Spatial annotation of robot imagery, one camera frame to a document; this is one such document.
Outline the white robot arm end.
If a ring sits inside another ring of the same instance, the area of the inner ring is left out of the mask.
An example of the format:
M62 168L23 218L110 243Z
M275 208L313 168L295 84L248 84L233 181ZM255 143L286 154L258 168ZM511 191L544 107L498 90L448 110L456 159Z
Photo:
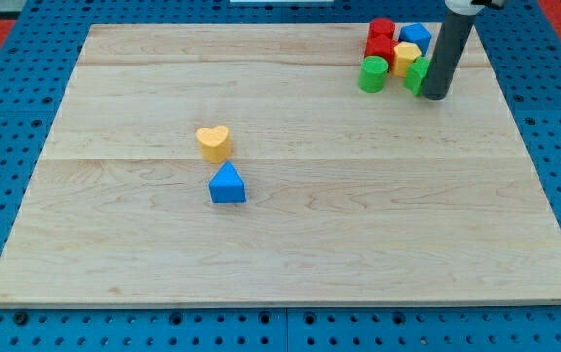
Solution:
M445 0L446 7L459 15L476 16L485 8L501 10L508 0Z

